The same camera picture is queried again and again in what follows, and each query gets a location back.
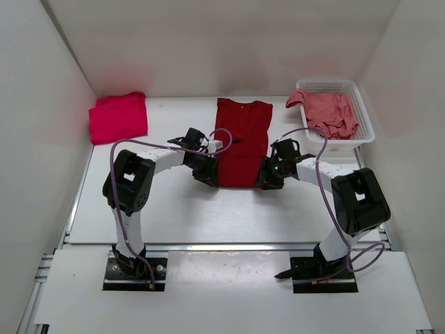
white wall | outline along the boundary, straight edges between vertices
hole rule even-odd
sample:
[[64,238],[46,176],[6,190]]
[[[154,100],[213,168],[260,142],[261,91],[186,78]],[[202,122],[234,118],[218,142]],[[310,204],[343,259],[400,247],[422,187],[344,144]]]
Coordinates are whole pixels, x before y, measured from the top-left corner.
[[39,1],[1,1],[0,31],[0,332],[9,334],[66,223],[95,95]]
[[365,147],[437,333],[445,333],[445,1],[402,0],[359,80],[376,134]]
[[287,95],[354,78],[399,0],[48,0],[98,95]]

pink garment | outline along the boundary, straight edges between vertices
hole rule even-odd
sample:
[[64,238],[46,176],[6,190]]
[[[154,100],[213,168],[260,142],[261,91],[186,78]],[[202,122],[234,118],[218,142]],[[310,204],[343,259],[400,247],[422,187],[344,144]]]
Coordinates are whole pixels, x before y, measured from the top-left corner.
[[101,145],[148,133],[145,94],[132,92],[108,96],[90,109],[91,143]]
[[326,132],[329,139],[354,139],[359,123],[348,94],[309,93],[297,89],[291,93],[286,108],[305,107],[307,125]]

magenta towel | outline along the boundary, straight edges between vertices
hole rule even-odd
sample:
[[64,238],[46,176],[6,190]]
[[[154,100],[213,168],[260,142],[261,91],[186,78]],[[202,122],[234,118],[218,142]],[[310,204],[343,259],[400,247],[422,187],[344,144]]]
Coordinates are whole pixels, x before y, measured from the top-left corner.
[[297,89],[289,96],[286,108],[297,104],[305,107],[307,125],[322,129],[329,139],[354,139],[359,123],[348,94]]
[[90,109],[91,143],[101,145],[148,133],[145,94],[132,92],[108,96]]

folded pink shirt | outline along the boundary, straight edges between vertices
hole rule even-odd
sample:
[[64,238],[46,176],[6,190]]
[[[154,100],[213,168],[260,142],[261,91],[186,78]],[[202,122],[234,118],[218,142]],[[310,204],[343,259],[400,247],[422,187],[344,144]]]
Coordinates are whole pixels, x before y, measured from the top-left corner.
[[359,123],[348,94],[309,93],[297,89],[291,93],[286,108],[305,107],[307,125],[326,132],[329,139],[354,139]]
[[91,143],[113,143],[120,139],[144,136],[148,133],[145,94],[132,92],[108,96],[96,101],[90,109]]

black mounting plate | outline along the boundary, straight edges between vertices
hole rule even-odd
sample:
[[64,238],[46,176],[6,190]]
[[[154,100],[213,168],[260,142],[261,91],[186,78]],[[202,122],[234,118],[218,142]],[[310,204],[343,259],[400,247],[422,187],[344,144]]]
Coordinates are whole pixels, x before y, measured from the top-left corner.
[[[291,257],[291,268],[301,266],[313,257]],[[352,293],[358,292],[357,281],[354,273],[350,271],[343,271],[337,276],[334,276],[327,282],[319,282],[316,284],[305,283],[298,284],[299,280],[307,280],[310,277],[301,273],[298,276],[292,276],[293,293],[294,294],[335,294],[335,293]]]
[[[156,288],[155,292],[164,291],[165,279],[167,277],[167,258],[147,257],[147,261],[152,265]],[[118,261],[113,255],[108,257],[106,263],[102,289],[108,291],[153,291],[149,273],[144,273],[139,278],[132,278],[120,270]]]

